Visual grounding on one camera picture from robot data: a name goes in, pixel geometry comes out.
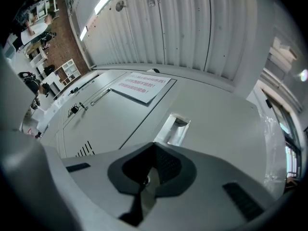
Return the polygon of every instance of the ventilation slot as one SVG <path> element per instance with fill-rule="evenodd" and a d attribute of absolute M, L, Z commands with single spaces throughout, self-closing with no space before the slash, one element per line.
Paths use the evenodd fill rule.
<path fill-rule="evenodd" d="M 75 157 L 78 156 L 90 156 L 90 155 L 95 155 L 95 152 L 93 151 L 89 141 L 88 143 L 86 143 L 82 149 L 79 150 L 79 152 L 77 153 L 77 155 L 75 155 Z"/>
<path fill-rule="evenodd" d="M 263 213 L 262 208 L 236 182 L 227 183 L 222 187 L 247 221 Z"/>

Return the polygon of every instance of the white paper sign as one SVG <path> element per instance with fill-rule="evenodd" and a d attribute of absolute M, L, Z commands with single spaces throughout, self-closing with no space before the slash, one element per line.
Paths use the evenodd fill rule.
<path fill-rule="evenodd" d="M 170 81 L 170 78 L 131 73 L 110 88 L 148 103 Z"/>

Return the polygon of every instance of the brown floor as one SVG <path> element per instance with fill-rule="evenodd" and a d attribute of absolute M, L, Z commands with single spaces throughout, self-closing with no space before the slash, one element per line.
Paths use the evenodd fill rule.
<path fill-rule="evenodd" d="M 89 69 L 82 58 L 78 45 L 75 41 L 71 25 L 68 20 L 67 7 L 65 0 L 56 0 L 57 8 L 59 9 L 59 17 L 51 24 L 51 32 L 57 33 L 57 36 L 53 38 L 50 43 L 50 47 L 45 51 L 48 52 L 48 59 L 45 61 L 45 65 L 55 65 L 55 68 L 60 67 L 70 59 L 73 59 L 75 65 L 80 71 L 81 76 L 89 72 Z M 61 80 L 66 78 L 64 71 L 58 71 L 57 73 Z"/>

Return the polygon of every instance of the silver handle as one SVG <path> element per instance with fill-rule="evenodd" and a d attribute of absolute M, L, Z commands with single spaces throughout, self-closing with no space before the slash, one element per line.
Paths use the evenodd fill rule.
<path fill-rule="evenodd" d="M 190 122 L 190 120 L 183 118 L 178 114 L 169 115 L 167 121 L 154 139 L 154 142 L 180 146 L 186 135 Z"/>
<path fill-rule="evenodd" d="M 106 96 L 111 91 L 110 88 L 108 88 L 106 91 L 104 91 L 101 95 L 99 95 L 97 98 L 92 100 L 91 105 L 94 106 L 97 104 L 99 100 L 101 100 L 104 96 Z"/>

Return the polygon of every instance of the transparent plastic sheet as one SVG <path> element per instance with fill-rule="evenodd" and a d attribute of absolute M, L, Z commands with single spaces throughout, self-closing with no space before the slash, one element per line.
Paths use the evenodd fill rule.
<path fill-rule="evenodd" d="M 266 172 L 263 185 L 278 199 L 282 196 L 286 178 L 285 140 L 277 120 L 259 110 L 266 143 Z"/>

